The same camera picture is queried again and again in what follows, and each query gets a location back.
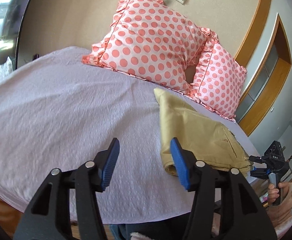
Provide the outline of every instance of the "blue rubber tip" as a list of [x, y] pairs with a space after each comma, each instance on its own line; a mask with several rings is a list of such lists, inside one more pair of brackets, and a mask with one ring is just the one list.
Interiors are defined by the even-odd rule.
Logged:
[[172, 154], [179, 181], [186, 190], [190, 189], [189, 170], [182, 156], [182, 147], [176, 138], [170, 142], [170, 152]]
[[118, 139], [113, 139], [112, 143], [110, 144], [109, 150], [110, 153], [101, 174], [102, 182], [100, 186], [103, 190], [105, 190], [109, 186], [111, 177], [113, 176], [113, 170], [115, 169], [120, 150]]

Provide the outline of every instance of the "polka dot pillow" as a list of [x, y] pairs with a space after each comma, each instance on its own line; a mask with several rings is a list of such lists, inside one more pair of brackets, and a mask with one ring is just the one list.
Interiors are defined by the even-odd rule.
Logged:
[[247, 70], [238, 65], [211, 32], [191, 84], [192, 98], [199, 99], [210, 111], [234, 121], [246, 74]]
[[195, 63], [207, 37], [192, 21], [163, 3], [120, 0], [111, 31], [100, 43], [92, 45], [92, 52], [83, 56], [83, 63], [189, 94], [184, 70]]

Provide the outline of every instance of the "metal pin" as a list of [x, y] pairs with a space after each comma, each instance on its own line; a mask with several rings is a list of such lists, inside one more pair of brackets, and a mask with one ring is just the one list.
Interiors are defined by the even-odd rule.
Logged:
[[205, 163], [203, 161], [196, 161], [196, 166], [202, 168], [205, 166]]
[[239, 170], [236, 169], [236, 168], [232, 168], [232, 169], [230, 170], [230, 172], [231, 172], [232, 174], [234, 174], [234, 175], [238, 175], [238, 174], [239, 174]]
[[95, 163], [93, 161], [87, 161], [85, 163], [86, 168], [92, 168], [93, 166], [95, 166]]
[[60, 169], [58, 169], [58, 168], [54, 168], [54, 169], [51, 170], [50, 173], [51, 173], [52, 175], [57, 175], [59, 172], [60, 172]]

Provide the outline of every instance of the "mattress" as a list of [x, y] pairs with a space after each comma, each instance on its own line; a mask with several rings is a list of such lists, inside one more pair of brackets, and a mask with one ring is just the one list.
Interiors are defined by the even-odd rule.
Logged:
[[[78, 47], [52, 52], [0, 83], [0, 197], [23, 212], [51, 169], [76, 169], [117, 137], [113, 178], [97, 193], [103, 223], [158, 221], [190, 212], [194, 193], [161, 163], [153, 92], [159, 86], [84, 65], [81, 56], [88, 53]], [[225, 124], [249, 155], [258, 155], [236, 123], [161, 88]], [[74, 190], [70, 217], [76, 220]]]

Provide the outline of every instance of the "wooden floor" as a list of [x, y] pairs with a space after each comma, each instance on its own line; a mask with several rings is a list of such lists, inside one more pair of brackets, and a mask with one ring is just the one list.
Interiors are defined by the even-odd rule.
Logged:
[[[16, 231], [22, 214], [22, 212], [18, 211], [17, 209], [13, 208], [12, 206], [0, 199], [0, 226], [11, 238]], [[71, 226], [71, 229], [73, 232], [73, 237], [80, 239], [78, 226]], [[108, 225], [105, 225], [105, 231], [108, 240], [114, 240], [114, 237], [110, 232]]]

